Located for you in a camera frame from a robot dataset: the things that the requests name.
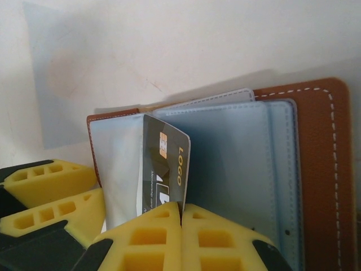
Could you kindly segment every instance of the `yellow foam block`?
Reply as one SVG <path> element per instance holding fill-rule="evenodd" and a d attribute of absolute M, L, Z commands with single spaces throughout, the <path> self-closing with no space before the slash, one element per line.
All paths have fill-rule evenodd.
<path fill-rule="evenodd" d="M 178 204 L 165 203 L 94 240 L 113 240 L 98 271 L 181 271 L 181 236 Z"/>
<path fill-rule="evenodd" d="M 261 234 L 186 204 L 182 218 L 183 271 L 267 271 L 252 242 Z"/>
<path fill-rule="evenodd" d="M 3 217 L 0 219 L 0 233 L 19 237 L 67 220 L 65 230 L 88 247 L 100 234 L 104 219 L 103 190 L 98 188 Z"/>
<path fill-rule="evenodd" d="M 27 208 L 77 195 L 95 184 L 92 168 L 61 160 L 20 169 L 4 181 L 5 189 Z"/>

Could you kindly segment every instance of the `card holder wallet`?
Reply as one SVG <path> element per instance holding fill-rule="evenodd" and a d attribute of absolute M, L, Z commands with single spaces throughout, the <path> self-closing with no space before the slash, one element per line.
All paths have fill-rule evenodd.
<path fill-rule="evenodd" d="M 297 105 L 296 136 L 299 138 L 299 173 L 302 176 L 300 218 L 303 219 L 304 269 L 358 270 L 347 86 L 338 79 L 325 78 L 254 92 L 256 100 L 292 99 Z M 87 124 L 96 172 L 97 157 L 90 129 L 92 121 L 151 112 L 165 106 L 167 105 L 89 116 Z"/>

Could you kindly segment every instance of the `white stitching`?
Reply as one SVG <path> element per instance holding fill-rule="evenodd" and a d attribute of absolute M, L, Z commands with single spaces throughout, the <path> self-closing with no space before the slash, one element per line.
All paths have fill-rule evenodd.
<path fill-rule="evenodd" d="M 287 155 L 288 155 L 288 161 L 287 161 L 287 166 L 288 166 L 288 185 L 289 185 L 289 189 L 290 189 L 290 192 L 289 192 L 289 200 L 290 200 L 290 219 L 291 219 L 291 224 L 290 224 L 290 230 L 292 233 L 294 233 L 296 230 L 295 230 L 295 227 L 294 227 L 294 215 L 293 215 L 293 210 L 292 210 L 292 207 L 293 207 L 293 178 L 292 178 L 292 174 L 291 174 L 291 158 L 290 158 L 290 153 L 291 153 L 291 150 L 290 150 L 290 128 L 289 128 L 289 118 L 290 118 L 290 112 L 289 110 L 287 109 L 287 107 L 284 105 L 284 104 L 272 104 L 272 107 L 283 107 L 284 108 L 284 111 L 285 111 L 285 120 L 286 120 L 286 134 L 287 134 Z M 294 247 L 296 246 L 295 245 L 295 241 L 294 241 L 294 238 L 291 239 L 292 241 L 292 264 L 295 263 L 296 261 L 296 253 L 294 251 Z"/>
<path fill-rule="evenodd" d="M 295 124 L 293 126 L 293 140 L 296 140 L 296 142 L 298 143 L 298 128 L 297 128 L 297 113 L 296 113 L 296 109 L 292 106 L 291 107 L 291 111 L 292 111 L 292 116 L 293 116 L 293 123 Z M 300 157 L 299 155 L 299 146 L 298 144 L 295 144 L 294 145 L 294 148 L 295 148 L 295 155 L 296 155 L 296 162 L 297 162 L 297 166 L 296 166 L 296 177 L 297 177 L 297 202 L 301 202 L 301 174 L 300 174 L 300 171 L 301 171 L 301 168 L 300 168 L 300 164 L 299 164 L 299 161 L 300 161 Z M 303 220 L 303 214 L 302 214 L 302 208 L 298 208 L 297 210 L 297 217 L 298 217 L 298 226 L 300 227 L 300 229 L 302 229 L 303 227 L 303 223 L 302 223 L 302 220 Z M 300 245 L 298 246 L 301 251 L 303 251 L 303 248 L 304 248 L 304 242 L 303 242 L 303 230 L 300 230 L 300 232 L 298 233 L 298 241 L 300 243 Z M 304 262 L 303 260 L 300 260 L 301 261 L 301 264 L 300 264 L 300 270 L 303 270 L 303 266 L 304 266 Z"/>
<path fill-rule="evenodd" d="M 216 95 L 215 97 L 208 97 L 208 98 L 204 98 L 204 99 L 200 99 L 200 100 L 192 100 L 192 101 L 190 101 L 188 103 L 185 103 L 185 104 L 182 103 L 182 104 L 179 104 L 179 105 L 170 106 L 170 107 L 167 107 L 167 109 L 173 109 L 173 108 L 178 108 L 178 107 L 183 107 L 183 106 L 190 106 L 191 104 L 206 102 L 208 100 L 213 100 L 213 99 L 216 100 L 218 98 L 222 98 L 222 97 L 226 97 L 226 96 L 232 96 L 232 95 L 240 94 L 240 93 L 248 93 L 249 101 L 250 102 L 253 101 L 253 99 L 252 99 L 253 92 L 252 91 L 249 91 L 249 89 L 240 89 L 238 91 L 234 90 L 234 91 L 231 91 L 230 93 Z"/>
<path fill-rule="evenodd" d="M 297 92 L 301 92 L 301 91 L 305 91 L 305 90 L 310 90 L 311 88 L 304 88 L 303 90 L 301 89 L 297 89 Z M 339 211 L 338 211 L 338 207 L 339 207 L 339 203 L 338 203 L 338 174 L 337 174 L 337 166 L 338 166 L 338 161 L 337 161 L 337 142 L 336 142 L 336 124 L 334 122 L 334 104 L 332 103 L 333 101 L 333 97 L 332 97 L 332 93 L 330 93 L 329 90 L 327 89 L 323 89 L 322 90 L 325 93 L 328 93 L 328 99 L 330 101 L 330 107 L 331 107 L 331 127 L 333 130 L 333 160 L 334 160 L 334 181 L 335 181 L 335 200 L 336 200 L 336 228 L 337 228 L 337 251 L 338 251 L 338 269 L 339 271 L 342 271 L 342 265 L 341 265 L 341 232 L 340 232 L 340 218 L 339 218 Z M 278 93 L 270 93 L 267 94 L 268 96 L 271 95 L 275 95 L 275 94 L 285 94 L 285 93 L 290 93 L 293 92 L 293 90 L 288 90 L 287 92 L 278 92 Z"/>
<path fill-rule="evenodd" d="M 218 106 L 217 108 L 189 108 L 189 109 L 178 109 L 177 111 L 174 112 L 168 112 L 166 113 L 167 116 L 171 116 L 171 115 L 181 115 L 184 113 L 198 113 L 198 112 L 202 112 L 202 111 L 220 111 L 220 110 L 225 110 L 225 109 L 238 109 L 238 108 L 254 108 L 254 107 L 260 107 L 262 105 L 262 103 L 252 103 L 250 105 L 248 104 L 233 104 L 233 105 L 223 105 L 223 106 Z"/>

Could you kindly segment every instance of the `brown leather wallet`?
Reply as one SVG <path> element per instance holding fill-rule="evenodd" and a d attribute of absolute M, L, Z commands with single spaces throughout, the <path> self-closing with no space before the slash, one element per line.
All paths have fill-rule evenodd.
<path fill-rule="evenodd" d="M 306 270 L 357 270 L 356 207 L 349 92 L 335 78 L 254 91 L 257 100 L 293 99 L 300 139 Z M 160 107 L 92 115 L 94 120 Z M 93 151 L 91 133 L 90 143 Z M 93 152 L 96 172 L 96 160 Z"/>

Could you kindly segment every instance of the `black plastic piece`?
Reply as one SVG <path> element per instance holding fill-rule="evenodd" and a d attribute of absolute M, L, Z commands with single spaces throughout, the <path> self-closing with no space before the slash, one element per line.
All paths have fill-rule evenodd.
<path fill-rule="evenodd" d="M 0 264 L 0 271 L 11 271 L 11 269 Z"/>
<path fill-rule="evenodd" d="M 0 169 L 0 183 L 4 182 L 4 180 L 7 177 L 9 177 L 14 172 L 17 172 L 20 169 L 32 168 L 32 167 L 37 167 L 39 165 L 46 165 L 46 164 L 51 164 L 51 163 L 54 163 L 54 161 L 53 160 L 43 160 L 43 161 L 37 161 L 34 163 L 29 163 L 29 164 L 14 165 L 14 166 L 8 167 L 8 168 L 1 168 Z"/>
<path fill-rule="evenodd" d="M 20 237 L 0 234 L 0 265 L 13 271 L 71 270 L 85 248 L 64 229 L 67 223 L 59 221 Z"/>
<path fill-rule="evenodd" d="M 292 271 L 276 247 L 261 240 L 252 243 L 268 271 Z"/>
<path fill-rule="evenodd" d="M 92 244 L 72 271 L 97 271 L 106 257 L 110 247 L 113 244 L 111 239 L 103 239 Z"/>
<path fill-rule="evenodd" d="M 27 207 L 0 185 L 0 218 L 24 210 L 27 210 Z"/>

